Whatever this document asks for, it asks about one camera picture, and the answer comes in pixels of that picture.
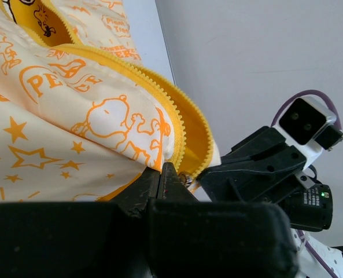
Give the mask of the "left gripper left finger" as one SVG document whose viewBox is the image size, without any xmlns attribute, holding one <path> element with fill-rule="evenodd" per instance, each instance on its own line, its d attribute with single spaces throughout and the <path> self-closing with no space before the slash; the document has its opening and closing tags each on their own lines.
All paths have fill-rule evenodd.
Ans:
<svg viewBox="0 0 343 278">
<path fill-rule="evenodd" d="M 156 277 L 115 202 L 0 202 L 0 277 Z"/>
</svg>

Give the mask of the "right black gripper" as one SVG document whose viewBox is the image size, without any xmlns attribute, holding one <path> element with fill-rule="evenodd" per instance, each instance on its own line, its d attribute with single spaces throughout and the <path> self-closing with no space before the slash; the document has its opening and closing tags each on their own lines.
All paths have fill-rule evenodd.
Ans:
<svg viewBox="0 0 343 278">
<path fill-rule="evenodd" d="M 304 173 L 305 156 L 287 145 L 273 127 L 263 126 L 205 169 L 197 181 L 213 202 L 278 205 L 291 227 L 310 232 L 330 228 L 333 196 L 316 175 Z"/>
</svg>

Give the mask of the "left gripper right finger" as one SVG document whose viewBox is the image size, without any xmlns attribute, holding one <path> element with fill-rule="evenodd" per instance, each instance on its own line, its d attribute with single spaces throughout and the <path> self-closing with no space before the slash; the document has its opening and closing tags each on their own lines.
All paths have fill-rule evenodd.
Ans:
<svg viewBox="0 0 343 278">
<path fill-rule="evenodd" d="M 281 208 L 199 202 L 172 163 L 147 205 L 147 260 L 156 277 L 295 277 L 299 270 Z"/>
</svg>

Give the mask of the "cream orange-print jacket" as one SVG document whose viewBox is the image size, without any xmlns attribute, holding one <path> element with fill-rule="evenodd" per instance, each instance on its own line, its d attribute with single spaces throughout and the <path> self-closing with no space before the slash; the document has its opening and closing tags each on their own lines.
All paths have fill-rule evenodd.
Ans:
<svg viewBox="0 0 343 278">
<path fill-rule="evenodd" d="M 196 178 L 221 160 L 122 1 L 0 1 L 0 202 L 107 201 L 166 162 Z"/>
</svg>

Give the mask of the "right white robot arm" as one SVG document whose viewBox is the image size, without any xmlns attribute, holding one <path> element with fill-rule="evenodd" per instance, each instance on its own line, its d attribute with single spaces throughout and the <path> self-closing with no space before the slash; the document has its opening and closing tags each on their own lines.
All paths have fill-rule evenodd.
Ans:
<svg viewBox="0 0 343 278">
<path fill-rule="evenodd" d="M 278 205 L 290 220 L 300 277 L 343 277 L 343 246 L 329 247 L 312 236 L 331 225 L 330 187 L 305 173 L 342 139 L 343 133 L 330 125 L 301 145 L 279 126 L 264 126 L 224 156 L 214 148 L 197 179 L 212 201 Z"/>
</svg>

